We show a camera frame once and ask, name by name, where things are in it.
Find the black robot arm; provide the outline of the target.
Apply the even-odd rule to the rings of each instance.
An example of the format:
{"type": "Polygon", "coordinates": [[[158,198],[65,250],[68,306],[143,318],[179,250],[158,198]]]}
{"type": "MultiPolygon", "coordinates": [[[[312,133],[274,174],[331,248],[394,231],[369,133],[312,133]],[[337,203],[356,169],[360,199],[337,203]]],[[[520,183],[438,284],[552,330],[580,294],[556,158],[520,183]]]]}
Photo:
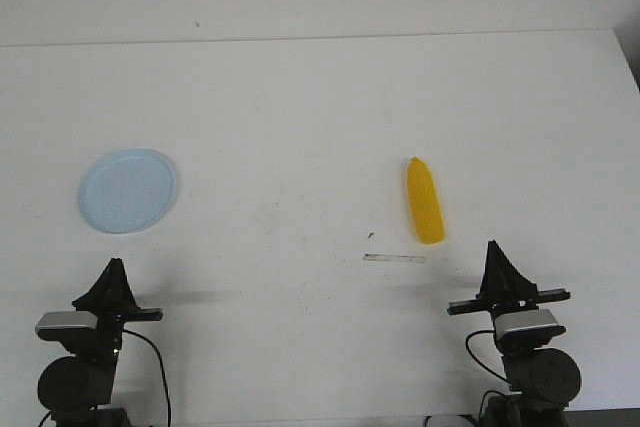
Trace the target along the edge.
{"type": "Polygon", "coordinates": [[[488,242],[479,292],[473,299],[451,302],[451,316],[487,312],[492,328],[478,330],[470,341],[489,334],[501,355],[504,372],[483,362],[485,371],[506,383],[508,393],[495,389],[483,394],[479,426],[566,426],[565,409],[580,392],[582,377],[567,353],[550,348],[550,341],[566,332],[552,312],[543,306],[571,297],[564,288],[541,290],[511,263],[497,241],[488,242]]]}
{"type": "Polygon", "coordinates": [[[123,336],[131,333],[126,325],[162,318],[160,308],[137,304],[120,258],[110,259],[70,310],[44,313],[36,336],[68,353],[39,377],[37,396],[46,418],[57,426],[129,426],[127,410],[111,405],[123,336]]]}

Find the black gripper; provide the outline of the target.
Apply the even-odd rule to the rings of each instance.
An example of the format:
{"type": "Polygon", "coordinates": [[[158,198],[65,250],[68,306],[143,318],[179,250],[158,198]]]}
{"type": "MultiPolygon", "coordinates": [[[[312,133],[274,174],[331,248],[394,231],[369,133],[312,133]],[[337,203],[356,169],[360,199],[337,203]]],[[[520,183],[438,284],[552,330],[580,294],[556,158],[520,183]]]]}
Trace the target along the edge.
{"type": "Polygon", "coordinates": [[[111,258],[89,290],[71,302],[78,311],[100,311],[110,298],[114,273],[114,299],[123,310],[105,312],[99,316],[100,339],[109,347],[120,347],[124,327],[130,322],[158,322],[163,318],[161,308],[137,307],[126,275],[124,262],[111,258]]]}
{"type": "Polygon", "coordinates": [[[448,304],[450,316],[488,312],[492,318],[506,313],[537,310],[540,304],[569,300],[565,288],[538,290],[514,267],[495,240],[488,242],[480,290],[473,299],[448,304]]]}

